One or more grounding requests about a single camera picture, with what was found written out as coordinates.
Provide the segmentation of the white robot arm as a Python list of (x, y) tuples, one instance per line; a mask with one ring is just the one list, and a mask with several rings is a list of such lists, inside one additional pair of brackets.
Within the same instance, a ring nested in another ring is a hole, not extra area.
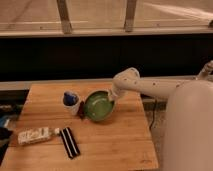
[(133, 67), (116, 74), (115, 101), (127, 91), (165, 99), (162, 171), (213, 171), (213, 60), (192, 79), (142, 78)]

